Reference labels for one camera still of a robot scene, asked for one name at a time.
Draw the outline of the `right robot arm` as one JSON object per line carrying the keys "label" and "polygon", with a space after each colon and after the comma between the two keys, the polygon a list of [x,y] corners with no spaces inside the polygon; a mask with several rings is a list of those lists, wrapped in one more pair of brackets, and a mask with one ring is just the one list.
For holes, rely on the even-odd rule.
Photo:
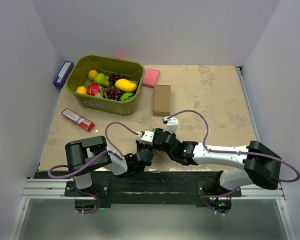
{"label": "right robot arm", "polygon": [[179,141],[175,133],[157,129],[153,148],[165,152],[169,158],[183,166],[220,165],[235,168],[223,171],[213,183],[213,192],[220,197],[230,190],[255,184],[267,190],[276,190],[281,163],[274,152],[258,141],[249,146],[204,146],[196,141]]}

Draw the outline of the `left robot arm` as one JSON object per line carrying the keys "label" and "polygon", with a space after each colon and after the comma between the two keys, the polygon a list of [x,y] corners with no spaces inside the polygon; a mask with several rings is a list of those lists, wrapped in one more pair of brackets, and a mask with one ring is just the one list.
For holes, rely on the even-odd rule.
{"label": "left robot arm", "polygon": [[67,168],[76,183],[76,191],[89,196],[94,190],[92,172],[106,168],[121,178],[144,172],[152,164],[153,148],[136,141],[136,153],[119,156],[108,147],[104,136],[75,140],[65,145]]}

